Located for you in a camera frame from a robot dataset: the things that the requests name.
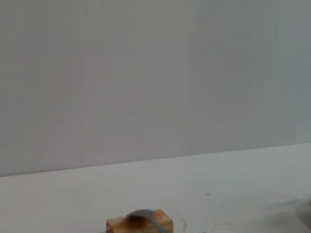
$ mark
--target white wall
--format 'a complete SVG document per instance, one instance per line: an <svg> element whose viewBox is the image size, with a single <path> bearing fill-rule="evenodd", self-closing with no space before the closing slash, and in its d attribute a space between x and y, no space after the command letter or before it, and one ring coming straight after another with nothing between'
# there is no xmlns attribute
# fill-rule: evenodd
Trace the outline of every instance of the white wall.
<svg viewBox="0 0 311 233"><path fill-rule="evenodd" d="M309 0L2 0L0 175L311 141Z"/></svg>

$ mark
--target metal spoon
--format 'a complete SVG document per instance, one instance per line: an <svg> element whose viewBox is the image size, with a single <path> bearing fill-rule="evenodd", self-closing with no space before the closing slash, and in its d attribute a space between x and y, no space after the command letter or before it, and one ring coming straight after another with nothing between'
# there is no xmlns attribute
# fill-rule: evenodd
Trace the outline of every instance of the metal spoon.
<svg viewBox="0 0 311 233"><path fill-rule="evenodd" d="M136 210L128 214L128 216L135 216L135 217L145 217L147 218L155 228L161 233L169 233L168 230L166 230L164 227L162 227L160 224L158 224L154 217L154 211L152 210Z"/></svg>

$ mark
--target white table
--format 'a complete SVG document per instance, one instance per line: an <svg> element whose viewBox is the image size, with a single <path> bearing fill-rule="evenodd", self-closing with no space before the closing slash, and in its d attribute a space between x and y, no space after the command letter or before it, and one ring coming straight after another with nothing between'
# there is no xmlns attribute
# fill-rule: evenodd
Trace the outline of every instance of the white table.
<svg viewBox="0 0 311 233"><path fill-rule="evenodd" d="M147 208L175 233L309 233L310 197L311 143L96 166L0 178L0 232L100 233Z"/></svg>

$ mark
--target wooden block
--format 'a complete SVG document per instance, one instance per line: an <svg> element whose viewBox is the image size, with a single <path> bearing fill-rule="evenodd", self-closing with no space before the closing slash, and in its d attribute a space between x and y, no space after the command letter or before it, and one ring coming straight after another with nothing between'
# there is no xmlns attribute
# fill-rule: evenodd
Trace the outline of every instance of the wooden block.
<svg viewBox="0 0 311 233"><path fill-rule="evenodd" d="M173 233L173 220L162 210L155 210L154 219ZM159 233L159 231L146 218L124 216L108 219L106 233Z"/></svg>

